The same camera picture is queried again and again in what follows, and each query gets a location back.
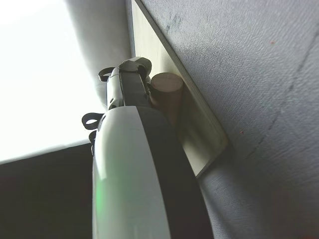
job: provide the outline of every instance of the wooden cylinder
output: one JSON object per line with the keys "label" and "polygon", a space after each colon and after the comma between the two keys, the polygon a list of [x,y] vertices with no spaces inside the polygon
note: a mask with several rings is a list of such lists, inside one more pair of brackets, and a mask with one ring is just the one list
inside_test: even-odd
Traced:
{"label": "wooden cylinder", "polygon": [[183,80],[173,73],[159,73],[150,84],[150,100],[153,108],[166,115],[176,128],[182,96]]}

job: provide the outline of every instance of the wooden plank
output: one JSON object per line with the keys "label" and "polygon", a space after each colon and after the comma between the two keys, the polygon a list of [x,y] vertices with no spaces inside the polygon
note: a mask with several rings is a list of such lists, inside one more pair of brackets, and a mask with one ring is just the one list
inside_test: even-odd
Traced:
{"label": "wooden plank", "polygon": [[171,72],[184,81],[177,128],[195,175],[200,175],[228,144],[227,137],[197,86],[140,0],[132,1],[136,56],[152,62],[150,77]]}

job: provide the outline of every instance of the gray surface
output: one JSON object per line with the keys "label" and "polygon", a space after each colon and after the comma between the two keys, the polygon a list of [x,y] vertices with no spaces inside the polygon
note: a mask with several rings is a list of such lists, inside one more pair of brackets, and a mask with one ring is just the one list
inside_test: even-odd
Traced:
{"label": "gray surface", "polygon": [[143,2],[232,144],[200,178],[215,237],[319,237],[319,2]]}
{"label": "gray surface", "polygon": [[131,57],[126,0],[65,0],[77,39],[101,102],[106,84],[100,70],[118,66]]}

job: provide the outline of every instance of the black strap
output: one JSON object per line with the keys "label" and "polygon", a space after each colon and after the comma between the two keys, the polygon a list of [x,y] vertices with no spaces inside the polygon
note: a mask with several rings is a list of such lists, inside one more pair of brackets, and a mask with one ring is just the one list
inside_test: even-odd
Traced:
{"label": "black strap", "polygon": [[100,81],[107,82],[109,80],[109,76],[107,74],[111,74],[115,67],[108,67],[101,70],[98,74]]}
{"label": "black strap", "polygon": [[[103,114],[99,113],[87,113],[82,117],[82,124],[88,130],[97,129],[99,126],[99,121]],[[89,120],[95,120],[93,123],[87,123]]]}

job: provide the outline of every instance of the black stripe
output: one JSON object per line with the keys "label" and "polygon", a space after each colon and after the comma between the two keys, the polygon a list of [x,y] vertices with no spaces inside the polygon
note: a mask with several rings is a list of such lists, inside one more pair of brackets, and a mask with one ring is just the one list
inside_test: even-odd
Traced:
{"label": "black stripe", "polygon": [[199,185],[165,116],[137,107],[152,152],[172,239],[213,238]]}

